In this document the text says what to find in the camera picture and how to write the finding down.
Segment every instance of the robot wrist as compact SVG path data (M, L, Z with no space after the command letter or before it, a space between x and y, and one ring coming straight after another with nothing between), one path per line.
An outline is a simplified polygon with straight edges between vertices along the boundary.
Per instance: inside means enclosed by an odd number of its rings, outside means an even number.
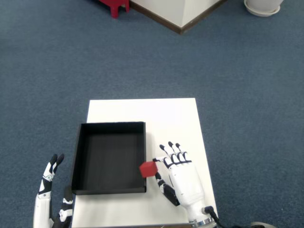
M211 218L209 214L202 213L202 208L204 207L205 206L202 201L197 201L186 208L189 223L193 228L203 227L205 225L210 225L211 223L214 223L213 218Z

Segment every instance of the black box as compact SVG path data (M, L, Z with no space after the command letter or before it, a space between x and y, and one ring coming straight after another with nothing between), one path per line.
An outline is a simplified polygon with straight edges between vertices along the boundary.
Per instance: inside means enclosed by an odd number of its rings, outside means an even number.
M83 123L72 171L76 195L146 192L145 122Z

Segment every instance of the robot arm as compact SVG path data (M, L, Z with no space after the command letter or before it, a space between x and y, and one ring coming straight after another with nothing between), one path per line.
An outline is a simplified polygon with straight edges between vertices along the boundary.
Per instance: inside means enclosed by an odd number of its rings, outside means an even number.
M182 205L186 209L192 227L216 226L209 214L202 213L202 208L206 207L204 191L187 152L178 143L174 145L169 142L168 144L169 146L160 145L167 156L153 159L154 162L162 162L166 166L174 187L173 189L166 184L160 174L156 173L155 178L161 192L175 206Z
M65 190L65 196L59 215L53 220L51 191L52 181L64 155L53 155L43 173L39 192L35 200L33 228L67 228L72 216L72 191L70 187Z

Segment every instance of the white tabletop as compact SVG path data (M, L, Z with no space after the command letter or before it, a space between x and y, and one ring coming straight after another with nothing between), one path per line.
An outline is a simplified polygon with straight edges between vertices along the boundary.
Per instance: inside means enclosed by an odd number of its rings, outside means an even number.
M216 210L210 173L194 98L91 100L88 123L146 122L146 158L164 156L159 144L179 143L195 163L205 202ZM170 184L163 164L163 179ZM154 177L146 193L76 196L72 228L146 226L188 223L186 210L174 206L160 192Z

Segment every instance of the red cube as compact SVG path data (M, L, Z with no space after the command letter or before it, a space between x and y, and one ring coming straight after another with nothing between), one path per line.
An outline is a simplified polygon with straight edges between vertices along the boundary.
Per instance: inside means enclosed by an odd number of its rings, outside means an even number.
M155 174L157 173L157 166L153 161L144 162L143 164L141 164L139 169L141 171L142 177L144 178L155 176Z

